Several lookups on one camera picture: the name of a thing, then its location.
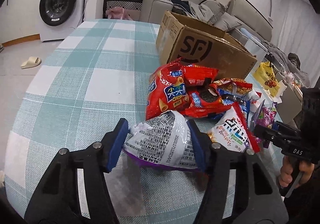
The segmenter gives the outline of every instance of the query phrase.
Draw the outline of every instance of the teal checkered pattern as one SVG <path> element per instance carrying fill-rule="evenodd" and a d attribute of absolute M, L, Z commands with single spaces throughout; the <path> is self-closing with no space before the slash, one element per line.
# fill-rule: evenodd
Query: teal checkered pattern
<path fill-rule="evenodd" d="M 60 148 L 84 149 L 112 131 L 120 118 L 129 125 L 145 120 L 148 78 L 160 65 L 158 30 L 159 25 L 136 21 L 84 22 L 43 62 L 7 147 L 7 195 L 22 217 Z M 196 122 L 202 131 L 214 125 Z M 282 157 L 275 147 L 267 151 L 261 157 L 275 175 Z M 225 217 L 232 212 L 235 189 L 230 176 Z M 105 177 L 121 223 L 192 223 L 206 187 L 201 175 L 140 169 L 123 152 Z M 89 216 L 85 207 L 82 211 Z"/>

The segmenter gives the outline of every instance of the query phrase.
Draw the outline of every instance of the cardboard box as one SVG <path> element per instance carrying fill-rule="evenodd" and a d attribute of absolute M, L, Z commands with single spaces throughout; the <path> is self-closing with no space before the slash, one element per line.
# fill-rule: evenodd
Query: cardboard box
<path fill-rule="evenodd" d="M 183 57 L 186 64 L 197 63 L 219 69 L 216 79 L 244 79 L 257 62 L 245 47 L 228 33 L 199 20 L 166 11 L 156 47 L 161 65 Z"/>

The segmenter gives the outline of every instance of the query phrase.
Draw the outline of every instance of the washing machine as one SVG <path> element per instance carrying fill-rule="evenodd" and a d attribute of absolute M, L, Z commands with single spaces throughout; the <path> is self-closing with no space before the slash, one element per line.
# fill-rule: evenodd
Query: washing machine
<path fill-rule="evenodd" d="M 41 41 L 65 39 L 83 20 L 85 0 L 40 0 Z"/>

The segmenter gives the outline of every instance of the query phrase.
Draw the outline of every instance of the white curtain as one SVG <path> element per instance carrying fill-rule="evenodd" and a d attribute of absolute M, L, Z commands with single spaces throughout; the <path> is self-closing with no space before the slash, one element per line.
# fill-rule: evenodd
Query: white curtain
<path fill-rule="evenodd" d="M 320 76 L 320 14 L 303 0 L 282 0 L 280 6 L 272 42 L 285 54 L 298 55 L 314 87 Z"/>

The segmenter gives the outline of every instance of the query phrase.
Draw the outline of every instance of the gray tile floor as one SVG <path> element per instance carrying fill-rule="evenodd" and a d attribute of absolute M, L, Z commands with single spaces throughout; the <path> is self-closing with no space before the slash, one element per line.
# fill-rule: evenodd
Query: gray tile floor
<path fill-rule="evenodd" d="M 43 61 L 60 42 L 42 43 L 38 40 L 9 46 L 0 52 L 0 171 L 4 169 L 5 150 L 16 113 L 25 91 L 41 67 L 21 69 L 20 65 L 30 56 Z"/>

